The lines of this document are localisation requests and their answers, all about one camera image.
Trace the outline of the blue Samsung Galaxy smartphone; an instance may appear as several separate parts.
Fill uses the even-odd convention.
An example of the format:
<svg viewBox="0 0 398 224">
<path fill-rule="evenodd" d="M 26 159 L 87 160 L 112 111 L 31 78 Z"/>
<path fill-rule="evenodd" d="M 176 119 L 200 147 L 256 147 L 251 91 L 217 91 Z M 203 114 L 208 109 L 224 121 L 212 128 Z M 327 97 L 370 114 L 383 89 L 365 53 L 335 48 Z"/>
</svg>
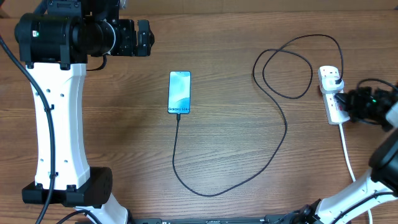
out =
<svg viewBox="0 0 398 224">
<path fill-rule="evenodd" d="M 169 76 L 167 111 L 170 114 L 189 114 L 191 97 L 191 72 L 173 71 Z"/>
</svg>

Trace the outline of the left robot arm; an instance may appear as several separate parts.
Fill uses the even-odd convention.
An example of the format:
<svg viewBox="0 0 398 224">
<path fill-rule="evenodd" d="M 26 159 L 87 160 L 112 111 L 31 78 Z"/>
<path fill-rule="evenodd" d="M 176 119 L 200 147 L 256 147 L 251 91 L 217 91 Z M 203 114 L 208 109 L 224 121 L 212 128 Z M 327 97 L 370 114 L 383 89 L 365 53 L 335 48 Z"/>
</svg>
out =
<svg viewBox="0 0 398 224">
<path fill-rule="evenodd" d="M 121 19 L 126 1 L 43 1 L 14 30 L 16 65 L 29 79 L 35 103 L 38 161 L 22 189 L 29 204 L 71 207 L 93 223 L 132 223 L 112 193 L 108 167 L 88 164 L 82 98 L 88 57 L 147 57 L 154 35 L 147 20 Z"/>
</svg>

